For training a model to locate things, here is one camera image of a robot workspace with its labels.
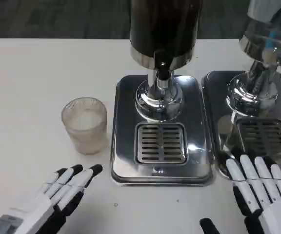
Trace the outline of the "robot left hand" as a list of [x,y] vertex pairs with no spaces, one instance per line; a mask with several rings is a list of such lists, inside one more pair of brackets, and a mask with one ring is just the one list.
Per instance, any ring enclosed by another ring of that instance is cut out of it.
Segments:
[[100,164],[81,164],[55,171],[32,196],[26,196],[0,216],[0,234],[56,234],[80,204]]

